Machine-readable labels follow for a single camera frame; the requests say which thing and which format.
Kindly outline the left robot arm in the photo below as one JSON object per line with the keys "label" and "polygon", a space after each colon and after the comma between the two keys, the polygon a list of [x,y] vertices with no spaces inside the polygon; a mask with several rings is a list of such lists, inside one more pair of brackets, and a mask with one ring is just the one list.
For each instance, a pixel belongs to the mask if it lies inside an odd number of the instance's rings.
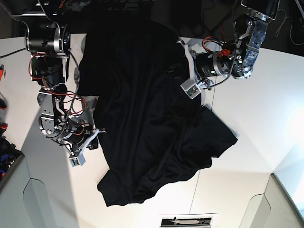
{"label": "left robot arm", "polygon": [[217,84],[211,77],[225,80],[247,79],[251,76],[259,49],[266,38],[267,20],[275,20],[277,0],[236,0],[229,15],[232,17],[233,39],[225,42],[213,36],[202,40],[204,52],[198,53],[192,45],[177,39],[188,61],[189,78],[181,84],[190,96],[201,90],[211,90]]}

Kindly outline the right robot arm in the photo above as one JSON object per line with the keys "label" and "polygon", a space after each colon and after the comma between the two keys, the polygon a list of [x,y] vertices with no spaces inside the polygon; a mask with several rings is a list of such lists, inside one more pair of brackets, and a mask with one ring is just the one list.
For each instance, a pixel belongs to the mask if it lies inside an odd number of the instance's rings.
{"label": "right robot arm", "polygon": [[89,5],[87,0],[3,0],[1,6],[26,26],[25,49],[31,59],[28,72],[41,89],[38,104],[40,131],[63,147],[77,166],[85,149],[98,147],[100,129],[87,120],[88,106],[77,91],[68,91],[70,48],[68,18]]}

